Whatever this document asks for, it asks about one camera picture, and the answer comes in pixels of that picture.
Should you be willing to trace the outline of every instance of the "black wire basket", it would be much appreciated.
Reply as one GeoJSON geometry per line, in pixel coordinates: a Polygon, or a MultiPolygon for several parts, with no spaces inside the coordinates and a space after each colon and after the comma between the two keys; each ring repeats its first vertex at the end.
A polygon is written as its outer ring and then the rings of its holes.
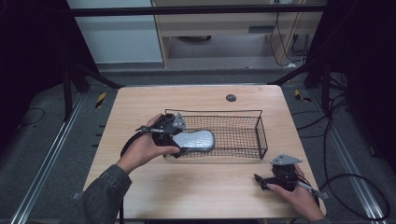
{"type": "Polygon", "coordinates": [[[178,112],[182,114],[188,126],[188,130],[184,132],[209,130],[215,138],[212,150],[188,152],[180,159],[206,156],[262,159],[268,150],[261,110],[165,110],[166,114],[176,115],[178,112]]]}

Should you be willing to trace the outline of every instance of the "aluminum rail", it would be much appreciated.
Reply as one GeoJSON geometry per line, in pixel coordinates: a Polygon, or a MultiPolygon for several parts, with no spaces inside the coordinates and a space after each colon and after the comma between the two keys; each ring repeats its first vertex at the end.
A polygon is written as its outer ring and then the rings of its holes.
{"type": "Polygon", "coordinates": [[[61,130],[58,132],[58,135],[56,136],[55,140],[52,143],[51,148],[49,149],[49,152],[47,153],[46,159],[44,159],[40,169],[37,172],[37,175],[35,176],[35,180],[33,181],[29,190],[25,194],[23,201],[21,202],[17,211],[11,218],[10,223],[22,224],[25,223],[27,218],[29,217],[30,212],[32,211],[35,205],[35,201],[37,200],[38,195],[43,189],[47,177],[50,174],[52,166],[55,163],[56,158],[58,157],[58,154],[62,149],[62,146],[64,145],[66,136],[69,134],[70,129],[74,121],[76,120],[83,99],[84,99],[84,94],[79,93],[77,95],[76,102],[73,106],[75,108],[73,113],[71,114],[70,118],[67,121],[65,121],[64,124],[62,125],[61,130]]]}
{"type": "MultiPolygon", "coordinates": [[[[312,99],[315,105],[317,106],[320,115],[324,116],[323,110],[321,109],[320,106],[318,95],[314,91],[311,90],[308,91],[310,92],[311,96],[313,96],[312,99]]],[[[361,175],[361,171],[353,161],[352,157],[349,155],[347,147],[344,145],[344,142],[340,134],[337,132],[337,129],[334,127],[334,125],[330,128],[329,136],[332,139],[334,149],[338,154],[338,158],[341,160],[341,163],[343,164],[346,171],[349,172],[350,174],[361,175]]],[[[376,201],[373,193],[371,192],[369,185],[364,180],[353,177],[350,178],[350,181],[361,201],[361,204],[367,216],[372,218],[383,217],[384,214],[381,208],[379,207],[379,204],[376,201]]],[[[383,221],[372,221],[372,223],[387,224],[388,222],[386,220],[383,220],[383,221]]]]}
{"type": "Polygon", "coordinates": [[[319,12],[326,4],[285,5],[240,5],[240,6],[192,6],[192,7],[113,7],[72,8],[67,10],[44,10],[47,15],[69,17],[143,16],[176,14],[222,14],[222,13],[264,13],[264,12],[319,12]]]}

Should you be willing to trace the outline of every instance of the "gray fabric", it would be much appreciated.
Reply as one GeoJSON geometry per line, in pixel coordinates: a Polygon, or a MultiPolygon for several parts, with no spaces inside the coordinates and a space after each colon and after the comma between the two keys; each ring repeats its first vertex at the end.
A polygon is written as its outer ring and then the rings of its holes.
{"type": "Polygon", "coordinates": [[[132,181],[117,165],[95,179],[59,223],[115,223],[120,204],[132,181]]]}

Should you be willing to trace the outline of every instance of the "wall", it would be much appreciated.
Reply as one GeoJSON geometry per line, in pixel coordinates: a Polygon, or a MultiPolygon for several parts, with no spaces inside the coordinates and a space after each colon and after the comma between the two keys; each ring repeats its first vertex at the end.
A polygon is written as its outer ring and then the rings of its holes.
{"type": "MultiPolygon", "coordinates": [[[[67,0],[71,8],[151,7],[149,0],[67,0]]],[[[153,16],[76,18],[96,63],[161,63],[153,16]]]]}

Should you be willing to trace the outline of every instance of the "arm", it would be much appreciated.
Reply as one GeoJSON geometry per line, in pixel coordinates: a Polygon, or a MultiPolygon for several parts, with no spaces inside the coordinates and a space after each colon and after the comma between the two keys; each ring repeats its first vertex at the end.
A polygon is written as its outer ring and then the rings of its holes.
{"type": "MultiPolygon", "coordinates": [[[[149,120],[148,126],[159,117],[149,120]]],[[[114,223],[122,198],[132,184],[129,174],[157,156],[178,152],[178,147],[157,147],[151,133],[145,133],[128,147],[116,164],[107,168],[87,187],[60,223],[114,223]]]]}
{"type": "MultiPolygon", "coordinates": [[[[295,167],[297,174],[304,176],[303,171],[297,164],[295,167]]],[[[316,224],[331,223],[320,211],[314,197],[307,189],[297,185],[294,191],[290,192],[274,184],[268,184],[267,187],[288,201],[296,212],[303,216],[308,222],[316,224]]]]}

